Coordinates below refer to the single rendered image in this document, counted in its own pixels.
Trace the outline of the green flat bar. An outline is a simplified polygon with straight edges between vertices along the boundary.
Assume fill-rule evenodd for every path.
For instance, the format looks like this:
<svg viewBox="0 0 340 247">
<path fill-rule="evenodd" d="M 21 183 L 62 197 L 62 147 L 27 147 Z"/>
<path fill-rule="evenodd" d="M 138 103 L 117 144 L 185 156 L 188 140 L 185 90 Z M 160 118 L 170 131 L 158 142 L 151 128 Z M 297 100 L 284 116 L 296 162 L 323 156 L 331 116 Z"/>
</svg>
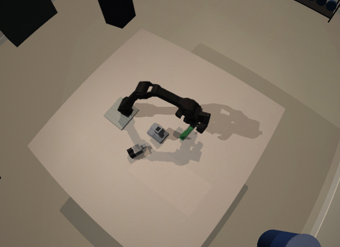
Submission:
<svg viewBox="0 0 340 247">
<path fill-rule="evenodd" d="M 189 133 L 193 130 L 192 127 L 189 127 L 189 129 L 187 131 L 184 131 L 180 136 L 179 138 L 183 141 L 188 135 Z"/>
</svg>

